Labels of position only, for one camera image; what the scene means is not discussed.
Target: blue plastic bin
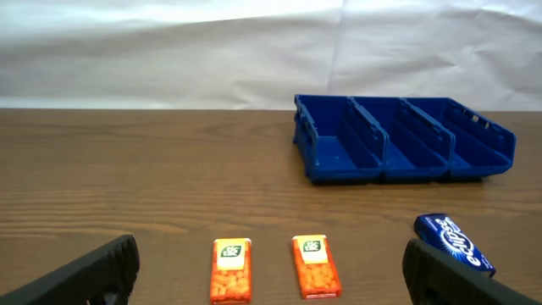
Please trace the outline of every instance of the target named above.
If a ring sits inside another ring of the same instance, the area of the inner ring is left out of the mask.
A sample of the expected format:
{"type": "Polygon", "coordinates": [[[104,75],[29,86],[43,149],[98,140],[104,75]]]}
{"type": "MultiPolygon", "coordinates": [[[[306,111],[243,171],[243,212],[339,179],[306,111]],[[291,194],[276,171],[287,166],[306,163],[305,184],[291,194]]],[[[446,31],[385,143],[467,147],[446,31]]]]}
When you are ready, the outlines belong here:
{"type": "Polygon", "coordinates": [[[449,98],[296,96],[310,180],[432,180],[499,174],[515,136],[449,98]]]}
{"type": "Polygon", "coordinates": [[[509,130],[447,97],[406,100],[456,135],[452,177],[501,174],[512,166],[516,137],[509,130]]]}

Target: blue gum pack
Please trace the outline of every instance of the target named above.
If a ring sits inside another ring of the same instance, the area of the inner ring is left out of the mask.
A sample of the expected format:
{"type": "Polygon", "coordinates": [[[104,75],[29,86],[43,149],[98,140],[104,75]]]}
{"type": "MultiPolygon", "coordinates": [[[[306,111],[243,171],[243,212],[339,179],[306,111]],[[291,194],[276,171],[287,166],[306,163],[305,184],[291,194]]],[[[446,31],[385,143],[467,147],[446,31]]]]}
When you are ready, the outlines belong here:
{"type": "Polygon", "coordinates": [[[495,274],[493,265],[446,214],[420,215],[414,222],[414,230],[423,241],[467,266],[489,277],[495,274]]]}

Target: wood grain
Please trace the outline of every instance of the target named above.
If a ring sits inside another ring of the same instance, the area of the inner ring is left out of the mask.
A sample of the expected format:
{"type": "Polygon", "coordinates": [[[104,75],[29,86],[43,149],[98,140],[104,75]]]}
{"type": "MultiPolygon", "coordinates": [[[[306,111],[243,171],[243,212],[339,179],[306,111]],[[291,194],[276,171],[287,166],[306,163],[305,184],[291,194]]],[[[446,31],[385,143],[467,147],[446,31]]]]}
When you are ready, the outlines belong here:
{"type": "Polygon", "coordinates": [[[301,303],[293,235],[329,237],[344,285],[332,303],[408,304],[412,222],[445,212],[542,301],[542,114],[486,113],[517,135],[515,163],[474,183],[312,186],[292,112],[2,110],[0,294],[133,234],[130,304],[208,302],[212,242],[253,242],[254,304],[301,303]]]}

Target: white wall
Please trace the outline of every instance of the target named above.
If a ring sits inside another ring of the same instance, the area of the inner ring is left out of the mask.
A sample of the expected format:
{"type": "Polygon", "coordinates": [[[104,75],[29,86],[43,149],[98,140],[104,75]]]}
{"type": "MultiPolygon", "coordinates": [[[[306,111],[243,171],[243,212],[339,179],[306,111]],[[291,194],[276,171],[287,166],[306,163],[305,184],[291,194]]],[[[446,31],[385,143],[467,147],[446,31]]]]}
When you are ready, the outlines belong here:
{"type": "Polygon", "coordinates": [[[533,0],[4,0],[0,107],[294,108],[296,93],[542,110],[533,0]]]}

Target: white logo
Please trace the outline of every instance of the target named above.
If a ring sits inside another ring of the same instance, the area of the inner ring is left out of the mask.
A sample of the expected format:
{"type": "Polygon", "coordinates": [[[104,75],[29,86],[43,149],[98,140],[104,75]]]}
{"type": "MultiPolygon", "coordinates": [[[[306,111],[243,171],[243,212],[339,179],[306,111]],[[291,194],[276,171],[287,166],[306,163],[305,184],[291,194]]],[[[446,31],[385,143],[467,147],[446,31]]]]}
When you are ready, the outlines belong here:
{"type": "Polygon", "coordinates": [[[461,233],[459,227],[450,218],[446,217],[444,220],[435,219],[434,222],[442,227],[440,239],[445,244],[446,250],[448,250],[451,256],[454,258],[465,256],[467,257],[467,261],[474,266],[481,264],[480,260],[473,256],[474,245],[461,233]]]}

